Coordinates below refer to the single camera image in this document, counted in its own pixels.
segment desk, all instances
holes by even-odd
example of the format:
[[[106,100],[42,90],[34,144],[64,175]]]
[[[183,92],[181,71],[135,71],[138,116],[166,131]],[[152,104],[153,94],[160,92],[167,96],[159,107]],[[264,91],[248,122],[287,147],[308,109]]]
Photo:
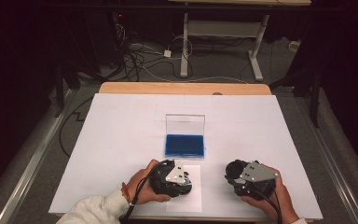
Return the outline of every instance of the desk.
[[[258,95],[243,95],[247,90]],[[230,95],[210,95],[214,92]],[[49,212],[59,215],[82,198],[106,195],[151,159],[164,160],[165,114],[185,112],[202,113],[206,120],[205,158],[184,160],[185,168],[200,168],[201,211],[166,211],[178,197],[136,206],[132,218],[265,221],[224,178],[227,164],[236,159],[279,169],[298,214],[322,218],[278,102],[261,84],[104,83]]]
[[[262,6],[309,6],[310,0],[170,0],[174,2],[209,3],[209,4],[232,4],[232,5],[262,5]],[[208,35],[208,36],[233,36],[233,37],[255,37],[255,46],[248,51],[249,61],[254,71],[257,81],[263,80],[260,66],[257,62],[257,52],[263,40],[264,32],[267,28],[269,15],[264,15],[261,22],[238,22],[238,21],[191,21],[188,13],[185,13],[183,31],[183,49],[181,61],[181,77],[187,77],[188,63],[188,36],[189,35]]]

